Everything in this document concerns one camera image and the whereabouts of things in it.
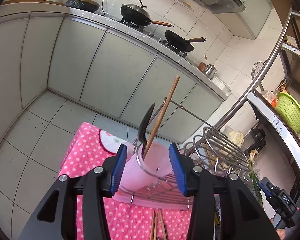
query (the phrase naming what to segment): polka dot tablecloth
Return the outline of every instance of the polka dot tablecloth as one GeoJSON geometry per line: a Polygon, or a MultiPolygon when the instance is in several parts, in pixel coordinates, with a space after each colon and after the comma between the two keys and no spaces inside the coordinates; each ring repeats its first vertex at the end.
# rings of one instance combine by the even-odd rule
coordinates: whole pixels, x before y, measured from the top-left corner
{"type": "MultiPolygon", "coordinates": [[[[83,123],[77,130],[62,161],[60,173],[71,178],[85,175],[105,158],[115,155],[121,143],[129,142],[101,130],[90,123],[83,123]]],[[[153,209],[120,203],[104,198],[106,218],[111,239],[149,239],[153,209]]],[[[162,210],[169,240],[186,239],[191,212],[162,210]]],[[[162,236],[160,220],[157,237],[162,236]]],[[[77,239],[84,239],[82,223],[82,196],[77,199],[77,239]]]]}

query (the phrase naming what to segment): green plastic basket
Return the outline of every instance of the green plastic basket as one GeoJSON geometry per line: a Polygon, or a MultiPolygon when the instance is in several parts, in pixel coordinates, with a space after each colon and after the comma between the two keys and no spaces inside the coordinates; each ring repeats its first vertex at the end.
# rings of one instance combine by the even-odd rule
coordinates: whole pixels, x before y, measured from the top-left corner
{"type": "Polygon", "coordinates": [[[275,109],[292,130],[300,132],[300,105],[291,95],[280,92],[275,109]]]}

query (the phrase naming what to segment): gas stove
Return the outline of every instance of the gas stove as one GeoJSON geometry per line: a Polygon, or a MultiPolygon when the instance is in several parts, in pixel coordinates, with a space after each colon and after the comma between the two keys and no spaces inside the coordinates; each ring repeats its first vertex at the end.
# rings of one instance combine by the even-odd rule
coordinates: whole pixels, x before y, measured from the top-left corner
{"type": "Polygon", "coordinates": [[[148,32],[147,30],[145,30],[145,27],[144,26],[141,26],[141,25],[136,25],[128,20],[126,20],[125,18],[122,18],[120,21],[118,21],[117,19],[115,18],[111,18],[112,20],[116,21],[116,22],[120,22],[122,24],[125,24],[147,36],[150,36],[151,38],[153,38],[154,40],[160,42],[162,45],[168,47],[169,49],[171,49],[173,52],[177,53],[178,55],[180,55],[181,57],[183,58],[186,58],[186,56],[188,55],[186,52],[184,51],[180,51],[179,49],[175,48],[174,46],[172,46],[168,41],[166,41],[165,39],[163,38],[158,38],[156,36],[154,36],[154,34],[152,32],[148,32]]]}

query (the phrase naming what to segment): metal strainer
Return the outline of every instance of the metal strainer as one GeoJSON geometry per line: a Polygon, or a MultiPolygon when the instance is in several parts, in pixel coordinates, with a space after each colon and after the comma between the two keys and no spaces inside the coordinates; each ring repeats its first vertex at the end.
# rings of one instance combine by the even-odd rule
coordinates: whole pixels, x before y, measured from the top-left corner
{"type": "MultiPolygon", "coordinates": [[[[258,74],[260,73],[261,69],[263,68],[263,65],[264,65],[264,63],[263,63],[262,61],[259,61],[259,62],[255,63],[255,64],[253,65],[252,70],[251,70],[251,77],[252,77],[252,80],[255,80],[255,79],[256,79],[256,77],[257,77],[258,74]]],[[[259,84],[259,87],[260,87],[261,92],[263,92],[263,91],[264,91],[264,88],[263,88],[261,82],[260,82],[260,84],[259,84]]]]}

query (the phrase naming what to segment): black spoon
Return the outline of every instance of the black spoon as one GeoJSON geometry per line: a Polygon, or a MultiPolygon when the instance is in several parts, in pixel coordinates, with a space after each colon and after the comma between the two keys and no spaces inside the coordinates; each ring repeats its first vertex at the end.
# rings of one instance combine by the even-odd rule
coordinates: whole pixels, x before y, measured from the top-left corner
{"type": "Polygon", "coordinates": [[[138,140],[143,144],[142,147],[142,152],[141,152],[141,156],[143,158],[145,149],[146,149],[146,145],[147,145],[147,139],[146,139],[146,128],[149,124],[150,118],[152,116],[152,112],[154,110],[154,103],[150,106],[150,108],[148,109],[148,111],[146,112],[145,116],[143,117],[140,126],[139,126],[139,130],[138,130],[138,140]]]}

